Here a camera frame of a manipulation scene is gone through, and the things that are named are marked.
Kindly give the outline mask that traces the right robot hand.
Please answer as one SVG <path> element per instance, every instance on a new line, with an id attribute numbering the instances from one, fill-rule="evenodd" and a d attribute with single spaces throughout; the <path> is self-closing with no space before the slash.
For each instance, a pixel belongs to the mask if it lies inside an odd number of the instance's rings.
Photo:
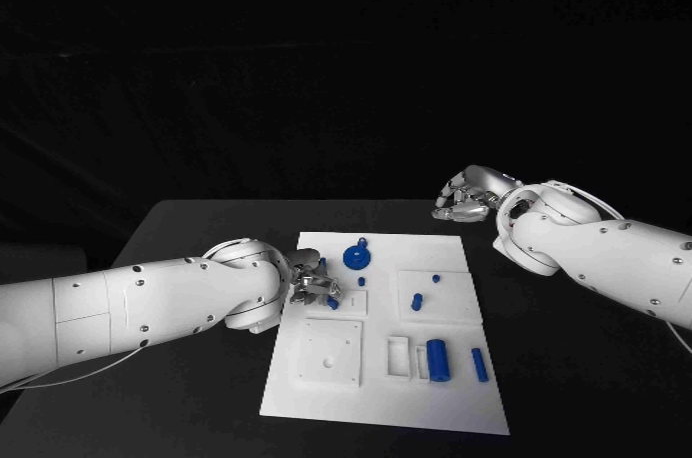
<path id="1" fill-rule="evenodd" d="M 460 223 L 483 221 L 523 182 L 497 170 L 468 165 L 447 181 L 431 216 Z"/>

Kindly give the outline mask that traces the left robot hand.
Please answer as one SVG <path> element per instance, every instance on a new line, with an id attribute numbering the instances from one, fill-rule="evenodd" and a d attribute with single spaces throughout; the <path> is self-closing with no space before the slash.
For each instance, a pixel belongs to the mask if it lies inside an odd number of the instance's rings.
<path id="1" fill-rule="evenodd" d="M 291 266 L 293 295 L 291 304 L 320 306 L 337 309 L 342 290 L 337 280 L 329 276 L 326 259 L 313 248 L 298 249 L 287 254 Z"/>

